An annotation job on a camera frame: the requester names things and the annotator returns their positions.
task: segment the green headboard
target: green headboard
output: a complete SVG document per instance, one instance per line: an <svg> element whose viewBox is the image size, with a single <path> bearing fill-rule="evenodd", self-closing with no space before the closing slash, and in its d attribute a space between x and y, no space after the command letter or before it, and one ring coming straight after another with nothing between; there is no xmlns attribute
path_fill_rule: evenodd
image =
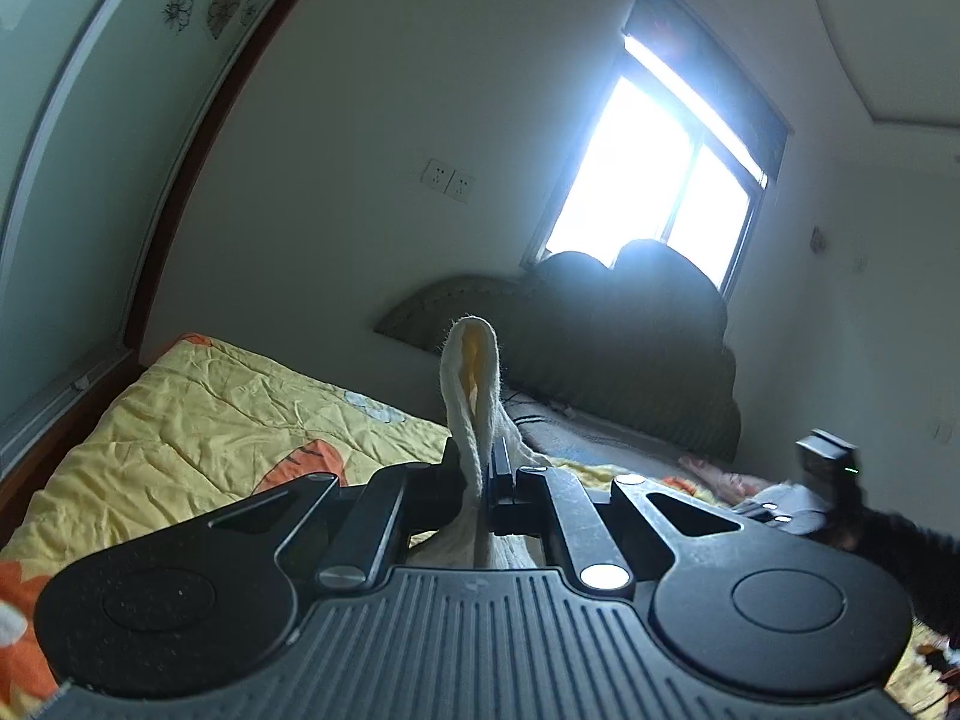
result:
<svg viewBox="0 0 960 720"><path fill-rule="evenodd" d="M505 381L539 398L731 461L740 438L727 308L712 282L656 241L612 269L563 252L518 280L458 276L397 305L376 332L439 353L453 322L496 330Z"/></svg>

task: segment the electrical outlet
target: electrical outlet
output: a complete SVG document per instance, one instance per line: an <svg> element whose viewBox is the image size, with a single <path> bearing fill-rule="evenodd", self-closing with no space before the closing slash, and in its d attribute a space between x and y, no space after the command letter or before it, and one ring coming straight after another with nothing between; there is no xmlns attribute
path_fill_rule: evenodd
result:
<svg viewBox="0 0 960 720"><path fill-rule="evenodd" d="M426 184L430 189L445 191L450 183L450 176L453 176L453 167L439 159L431 159L421 175L421 184Z"/></svg>
<svg viewBox="0 0 960 720"><path fill-rule="evenodd" d="M473 176L467 175L462 170L456 170L450 183L446 187L446 193L453 199L461 202L467 202L470 190L473 188Z"/></svg>

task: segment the gray fabric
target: gray fabric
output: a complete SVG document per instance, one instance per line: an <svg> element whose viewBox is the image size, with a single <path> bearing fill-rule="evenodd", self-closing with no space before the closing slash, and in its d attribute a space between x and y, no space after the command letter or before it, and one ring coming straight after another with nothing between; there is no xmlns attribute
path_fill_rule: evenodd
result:
<svg viewBox="0 0 960 720"><path fill-rule="evenodd" d="M439 354L453 323L469 314L496 329L513 388L703 457L736 454L726 305L707 276L666 245L631 242L612 269L570 251L517 281L445 279L403 300L376 332Z"/></svg>
<svg viewBox="0 0 960 720"><path fill-rule="evenodd" d="M636 430L570 409L562 413L522 392L506 392L504 409L525 445L584 466L619 466L651 479L677 476L699 480L678 466L683 450Z"/></svg>

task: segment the yellow comforter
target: yellow comforter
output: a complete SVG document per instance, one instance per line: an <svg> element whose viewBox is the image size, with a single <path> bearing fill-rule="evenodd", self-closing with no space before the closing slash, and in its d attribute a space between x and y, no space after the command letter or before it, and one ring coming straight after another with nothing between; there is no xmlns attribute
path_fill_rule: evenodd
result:
<svg viewBox="0 0 960 720"><path fill-rule="evenodd" d="M32 630L46 581L136 536L328 470L440 461L448 431L222 341L180 341L118 397L0 551L0 717L56 685Z"/></svg>

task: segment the silver screw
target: silver screw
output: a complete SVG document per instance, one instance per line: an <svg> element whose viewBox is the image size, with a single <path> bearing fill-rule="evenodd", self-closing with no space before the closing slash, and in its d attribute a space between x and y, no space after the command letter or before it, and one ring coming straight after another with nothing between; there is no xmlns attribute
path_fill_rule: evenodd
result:
<svg viewBox="0 0 960 720"><path fill-rule="evenodd" d="M619 565L598 562L580 572L580 581L595 590L618 590L630 581L630 574Z"/></svg>
<svg viewBox="0 0 960 720"><path fill-rule="evenodd" d="M331 565L317 574L317 581L328 590L351 590L366 580L367 575L355 565Z"/></svg>

